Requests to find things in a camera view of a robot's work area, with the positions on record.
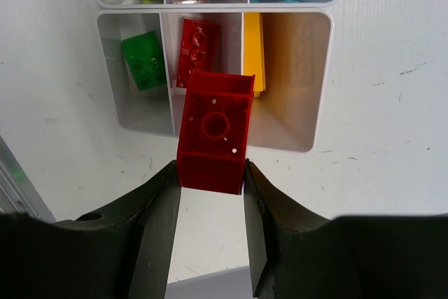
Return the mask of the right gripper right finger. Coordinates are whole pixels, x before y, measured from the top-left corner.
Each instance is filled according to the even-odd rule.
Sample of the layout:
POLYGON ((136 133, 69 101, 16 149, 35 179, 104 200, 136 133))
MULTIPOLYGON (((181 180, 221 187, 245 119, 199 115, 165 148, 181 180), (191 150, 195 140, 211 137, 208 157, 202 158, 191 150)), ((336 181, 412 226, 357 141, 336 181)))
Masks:
POLYGON ((255 298, 446 298, 447 216, 324 218, 244 168, 255 298))

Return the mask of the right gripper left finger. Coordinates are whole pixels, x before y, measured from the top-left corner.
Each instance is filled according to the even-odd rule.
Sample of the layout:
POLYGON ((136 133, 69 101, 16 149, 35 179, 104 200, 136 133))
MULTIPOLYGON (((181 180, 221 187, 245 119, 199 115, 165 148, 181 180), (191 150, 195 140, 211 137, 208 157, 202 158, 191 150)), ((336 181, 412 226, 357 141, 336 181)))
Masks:
POLYGON ((1 216, 2 298, 163 298, 181 198, 176 165, 75 220, 1 216))

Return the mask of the red arch lego piece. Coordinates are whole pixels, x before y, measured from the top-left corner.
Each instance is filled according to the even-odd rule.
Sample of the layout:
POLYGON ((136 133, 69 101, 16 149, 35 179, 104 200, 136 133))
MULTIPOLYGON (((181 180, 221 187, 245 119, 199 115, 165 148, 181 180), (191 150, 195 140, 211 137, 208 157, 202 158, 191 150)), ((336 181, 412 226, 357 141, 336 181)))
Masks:
POLYGON ((241 193, 254 81, 201 71, 190 77, 176 155, 184 188, 241 193))

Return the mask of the yellow lego brick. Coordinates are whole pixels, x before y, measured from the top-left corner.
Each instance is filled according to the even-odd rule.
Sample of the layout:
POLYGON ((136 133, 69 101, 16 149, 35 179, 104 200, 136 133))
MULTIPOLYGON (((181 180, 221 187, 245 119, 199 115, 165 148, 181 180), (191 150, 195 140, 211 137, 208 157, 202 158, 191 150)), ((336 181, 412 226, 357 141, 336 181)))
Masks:
POLYGON ((266 89, 263 21, 260 13, 244 14, 244 71, 243 75, 255 76, 254 97, 266 89))

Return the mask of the red lego brick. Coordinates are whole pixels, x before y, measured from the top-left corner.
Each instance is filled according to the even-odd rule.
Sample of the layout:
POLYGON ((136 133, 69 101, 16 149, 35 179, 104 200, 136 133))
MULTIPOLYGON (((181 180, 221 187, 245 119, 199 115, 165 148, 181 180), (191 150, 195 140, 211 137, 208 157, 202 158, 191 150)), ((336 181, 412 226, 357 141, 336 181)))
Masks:
POLYGON ((187 88, 193 73, 212 71, 220 30, 221 26, 215 22, 183 19, 176 76, 178 88, 187 88))

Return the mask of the right white divided container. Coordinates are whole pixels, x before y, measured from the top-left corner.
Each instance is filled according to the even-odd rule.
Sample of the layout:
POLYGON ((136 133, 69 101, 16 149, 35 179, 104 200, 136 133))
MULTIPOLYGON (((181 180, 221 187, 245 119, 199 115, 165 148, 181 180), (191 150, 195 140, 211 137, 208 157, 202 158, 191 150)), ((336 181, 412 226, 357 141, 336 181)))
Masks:
POLYGON ((330 38, 322 13, 106 11, 97 27, 119 123, 180 152, 244 156, 314 145, 330 38))

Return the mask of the aluminium rail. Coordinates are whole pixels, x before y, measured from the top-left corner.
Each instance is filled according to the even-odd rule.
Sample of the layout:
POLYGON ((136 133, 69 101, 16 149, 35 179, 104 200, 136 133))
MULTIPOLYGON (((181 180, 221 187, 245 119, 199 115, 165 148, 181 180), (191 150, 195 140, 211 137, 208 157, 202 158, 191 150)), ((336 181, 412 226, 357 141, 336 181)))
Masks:
POLYGON ((55 217, 3 138, 0 143, 1 213, 23 213, 54 223, 55 217))

